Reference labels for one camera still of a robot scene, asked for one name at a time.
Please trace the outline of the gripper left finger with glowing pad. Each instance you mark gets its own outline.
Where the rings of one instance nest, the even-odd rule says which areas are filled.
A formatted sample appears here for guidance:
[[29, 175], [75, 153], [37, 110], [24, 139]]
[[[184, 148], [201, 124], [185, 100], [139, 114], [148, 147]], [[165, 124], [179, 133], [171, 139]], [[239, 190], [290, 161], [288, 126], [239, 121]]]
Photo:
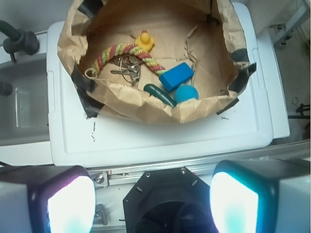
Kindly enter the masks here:
[[3, 166], [2, 233], [88, 233], [93, 226], [94, 182], [82, 166]]

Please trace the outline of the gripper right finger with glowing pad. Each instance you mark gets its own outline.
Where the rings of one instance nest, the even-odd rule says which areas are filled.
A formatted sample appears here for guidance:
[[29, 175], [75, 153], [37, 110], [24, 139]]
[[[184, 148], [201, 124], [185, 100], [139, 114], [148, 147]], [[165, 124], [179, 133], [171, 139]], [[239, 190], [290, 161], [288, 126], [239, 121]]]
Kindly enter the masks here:
[[214, 169], [209, 202], [221, 233], [309, 233], [311, 163], [223, 160]]

